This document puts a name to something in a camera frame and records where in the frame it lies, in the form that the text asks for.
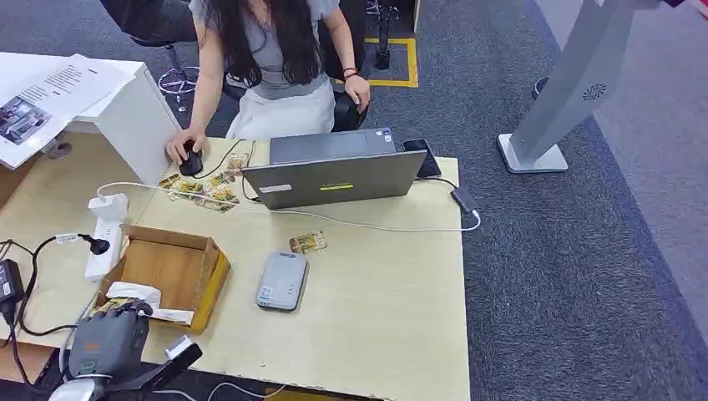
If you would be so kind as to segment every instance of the woman's right hand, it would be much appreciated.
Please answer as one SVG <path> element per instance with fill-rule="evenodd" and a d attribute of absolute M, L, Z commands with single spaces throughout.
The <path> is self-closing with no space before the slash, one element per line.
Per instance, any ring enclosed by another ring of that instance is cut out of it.
<path fill-rule="evenodd" d="M 172 161 L 177 163 L 177 165 L 182 165 L 182 161 L 189 158 L 185 151 L 185 142 L 188 140 L 194 141 L 195 144 L 192 150 L 198 152 L 206 145 L 206 134 L 204 131 L 198 129 L 182 129 L 164 146 L 167 155 Z"/>

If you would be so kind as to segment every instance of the black charger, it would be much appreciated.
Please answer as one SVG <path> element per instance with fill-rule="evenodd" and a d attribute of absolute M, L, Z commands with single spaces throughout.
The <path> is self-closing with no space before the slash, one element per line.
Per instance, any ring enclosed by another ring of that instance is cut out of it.
<path fill-rule="evenodd" d="M 0 288 L 0 311 L 12 329 L 15 323 L 15 307 L 24 298 L 24 286 L 20 267 L 11 259 L 0 261 Z"/>

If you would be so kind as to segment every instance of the gray laptop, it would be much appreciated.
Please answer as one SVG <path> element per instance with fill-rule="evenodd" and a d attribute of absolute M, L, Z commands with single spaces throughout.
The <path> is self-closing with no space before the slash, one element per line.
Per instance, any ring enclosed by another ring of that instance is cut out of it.
<path fill-rule="evenodd" d="M 323 205 L 407 194 L 426 153 L 299 161 L 242 172 L 268 209 Z"/>
<path fill-rule="evenodd" d="M 271 140 L 271 164 L 396 153 L 391 129 L 359 129 Z"/>

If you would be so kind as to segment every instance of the black mouse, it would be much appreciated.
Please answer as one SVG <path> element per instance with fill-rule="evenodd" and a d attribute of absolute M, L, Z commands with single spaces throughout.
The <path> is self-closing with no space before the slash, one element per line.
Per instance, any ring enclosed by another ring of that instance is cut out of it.
<path fill-rule="evenodd" d="M 187 152 L 187 160 L 182 160 L 182 164 L 180 165 L 180 174 L 182 175 L 198 175 L 202 168 L 203 165 L 201 164 L 201 150 L 199 152 L 195 152 L 192 150 L 192 147 L 195 145 L 195 142 L 193 140 L 188 140 L 185 142 L 185 152 Z"/>

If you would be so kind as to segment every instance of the robotic arm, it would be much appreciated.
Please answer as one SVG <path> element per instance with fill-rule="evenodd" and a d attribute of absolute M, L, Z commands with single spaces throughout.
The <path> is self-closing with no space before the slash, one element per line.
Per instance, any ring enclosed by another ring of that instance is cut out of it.
<path fill-rule="evenodd" d="M 166 350 L 169 360 L 138 377 L 140 356 L 148 337 L 152 308 L 130 302 L 83 319 L 76 329 L 68 360 L 69 381 L 57 388 L 49 401 L 98 401 L 118 392 L 148 393 L 179 376 L 202 352 L 183 336 Z"/>

